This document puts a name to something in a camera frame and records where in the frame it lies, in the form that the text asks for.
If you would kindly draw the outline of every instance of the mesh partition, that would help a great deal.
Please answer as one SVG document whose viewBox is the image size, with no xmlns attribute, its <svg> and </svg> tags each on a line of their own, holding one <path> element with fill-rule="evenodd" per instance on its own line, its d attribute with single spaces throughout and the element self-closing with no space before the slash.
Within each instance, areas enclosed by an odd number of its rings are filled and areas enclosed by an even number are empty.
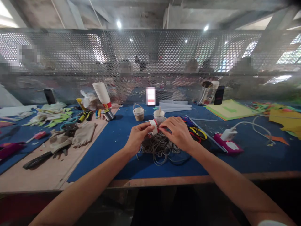
<svg viewBox="0 0 301 226">
<path fill-rule="evenodd" d="M 0 29 L 0 82 L 24 104 L 45 103 L 44 88 L 75 103 L 105 82 L 112 102 L 195 100 L 219 80 L 224 99 L 291 99 L 299 93 L 296 31 Z"/>
</svg>

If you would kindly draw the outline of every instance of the blue tabletop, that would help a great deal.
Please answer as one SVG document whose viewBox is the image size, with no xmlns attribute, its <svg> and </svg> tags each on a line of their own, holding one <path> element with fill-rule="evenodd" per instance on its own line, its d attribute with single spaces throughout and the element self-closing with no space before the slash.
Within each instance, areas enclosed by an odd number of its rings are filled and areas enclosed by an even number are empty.
<svg viewBox="0 0 301 226">
<path fill-rule="evenodd" d="M 32 111 L 34 111 L 34 113 L 31 116 L 28 116 L 27 118 L 24 118 L 22 120 L 19 120 L 18 122 L 15 122 L 16 125 L 0 128 L 0 131 L 1 131 L 0 144 L 26 142 L 30 138 L 32 138 L 34 136 L 34 134 L 39 133 L 41 131 L 45 131 L 47 133 L 47 135 L 44 138 L 39 139 L 39 140 L 34 139 L 30 143 L 26 144 L 26 146 L 22 150 L 15 152 L 13 155 L 0 161 L 0 174 L 5 172 L 6 170 L 8 170 L 10 167 L 15 165 L 18 161 L 23 159 L 26 155 L 30 154 L 33 150 L 35 150 L 41 144 L 46 142 L 51 135 L 50 131 L 53 129 L 58 130 L 59 126 L 61 126 L 61 124 L 58 124 L 52 128 L 44 128 L 44 126 L 48 125 L 48 123 L 41 127 L 39 127 L 39 126 L 22 126 L 23 124 L 28 123 L 30 119 L 32 119 L 33 117 L 35 117 L 37 115 L 36 110 L 32 110 Z M 73 115 L 75 113 L 77 114 L 79 112 L 80 111 L 78 111 L 78 110 L 73 110 Z M 15 131 L 16 133 L 14 133 L 13 136 L 8 137 L 7 134 L 10 133 L 11 131 Z"/>
<path fill-rule="evenodd" d="M 145 109 L 144 120 L 153 119 L 153 107 L 147 107 L 145 104 L 141 104 L 141 106 Z M 192 110 L 190 111 L 171 112 L 166 113 L 165 116 L 185 116 L 186 114 L 192 118 L 216 119 L 217 121 L 195 121 L 211 136 L 213 136 L 215 132 L 222 133 L 225 129 L 231 128 L 240 121 L 252 122 L 254 119 L 253 116 L 223 121 L 206 108 L 195 104 L 193 104 Z M 76 181 L 120 150 L 125 145 L 131 128 L 140 123 L 142 122 L 137 122 L 133 115 L 133 105 L 121 107 L 116 113 L 116 119 L 110 121 L 104 128 L 71 174 L 68 182 Z M 273 136 L 283 137 L 289 143 L 289 146 L 281 142 L 276 142 L 276 145 L 269 147 L 266 145 L 267 139 L 256 133 L 250 124 L 240 124 L 237 127 L 238 134 L 235 136 L 234 142 L 244 149 L 244 153 L 236 157 L 226 156 L 224 154 L 217 154 L 217 156 L 241 173 L 301 170 L 301 164 L 299 164 L 301 159 L 301 141 L 281 131 L 280 128 L 282 125 L 268 122 L 266 117 L 259 117 L 255 123 L 268 129 Z M 264 130 L 260 128 L 258 128 L 258 131 L 266 134 Z M 186 157 L 186 153 L 181 153 L 180 156 L 173 156 L 173 158 Z M 133 157 L 115 179 L 197 176 L 207 174 L 206 170 L 193 158 L 181 166 L 175 166 L 171 164 L 170 161 L 162 166 L 156 166 L 151 154 L 139 154 L 139 160 Z"/>
</svg>

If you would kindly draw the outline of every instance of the white sleeve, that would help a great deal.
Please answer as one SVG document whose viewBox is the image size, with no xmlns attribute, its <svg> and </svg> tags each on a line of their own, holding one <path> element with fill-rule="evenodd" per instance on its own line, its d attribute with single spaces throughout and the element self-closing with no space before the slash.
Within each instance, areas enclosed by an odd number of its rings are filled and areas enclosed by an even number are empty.
<svg viewBox="0 0 301 226">
<path fill-rule="evenodd" d="M 264 220 L 260 222 L 258 226 L 286 226 L 286 225 L 277 221 Z"/>
</svg>

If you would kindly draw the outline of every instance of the small basket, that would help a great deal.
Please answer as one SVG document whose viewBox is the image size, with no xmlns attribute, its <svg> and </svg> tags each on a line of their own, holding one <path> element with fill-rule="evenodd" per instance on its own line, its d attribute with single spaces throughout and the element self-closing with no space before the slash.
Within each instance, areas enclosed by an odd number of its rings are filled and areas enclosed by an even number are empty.
<svg viewBox="0 0 301 226">
<path fill-rule="evenodd" d="M 135 116 L 136 121 L 143 121 L 144 119 L 144 109 L 139 104 L 133 105 L 133 114 Z"/>
</svg>

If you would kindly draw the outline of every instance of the black smartphone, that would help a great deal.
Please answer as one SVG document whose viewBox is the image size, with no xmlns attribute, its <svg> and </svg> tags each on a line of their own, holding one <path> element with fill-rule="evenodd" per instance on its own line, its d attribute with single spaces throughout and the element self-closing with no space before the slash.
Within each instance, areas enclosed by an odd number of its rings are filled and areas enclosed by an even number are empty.
<svg viewBox="0 0 301 226">
<path fill-rule="evenodd" d="M 55 99 L 53 90 L 54 89 L 43 89 L 47 103 L 49 105 L 56 103 L 56 99 Z"/>
<path fill-rule="evenodd" d="M 219 86 L 215 93 L 214 105 L 220 105 L 223 102 L 225 86 Z"/>
<path fill-rule="evenodd" d="M 155 106 L 156 105 L 156 88 L 147 87 L 146 88 L 146 105 Z"/>
</svg>

